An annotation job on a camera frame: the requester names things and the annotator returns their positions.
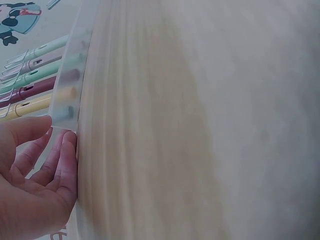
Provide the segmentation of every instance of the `wooden surface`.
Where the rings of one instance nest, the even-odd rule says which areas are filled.
[[[103,0],[69,239],[318,239],[318,0]]]

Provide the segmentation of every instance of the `pastel pen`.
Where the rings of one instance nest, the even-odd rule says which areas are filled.
[[[3,82],[6,80],[9,80],[11,78],[16,77],[18,74],[19,75],[26,74],[37,68],[43,67],[47,64],[60,60],[62,58],[62,55],[64,54],[64,50],[65,48],[61,47],[43,56],[26,61],[22,66],[17,65],[12,68],[6,69],[2,72],[4,76],[0,76],[0,81]]]
[[[74,99],[77,96],[77,90],[75,87],[66,87],[64,90],[59,92],[58,96],[59,101],[62,102],[69,99]],[[50,106],[51,98],[52,93],[49,93],[23,103],[14,104],[10,106],[9,109],[1,110],[0,123],[19,118],[42,109],[47,109]]]
[[[9,106],[9,104],[15,104],[32,96],[54,89],[56,78],[57,76],[52,76],[34,84],[20,87],[19,89],[14,90],[12,93],[3,95],[0,97],[0,108],[4,108]]]
[[[50,53],[56,49],[62,48],[67,44],[68,39],[69,35],[65,35],[51,42],[48,42],[40,47],[29,50],[27,53],[23,53],[19,56],[11,58],[7,61],[8,65],[6,66],[6,68],[9,68],[10,64],[14,64],[21,61],[29,61],[31,59],[35,59],[37,57]]]
[[[56,74],[59,70],[60,64],[61,60],[54,61],[31,72],[25,73],[19,76],[15,82],[10,82],[7,85],[1,87],[0,94],[9,93],[12,89],[27,86],[37,80]]]

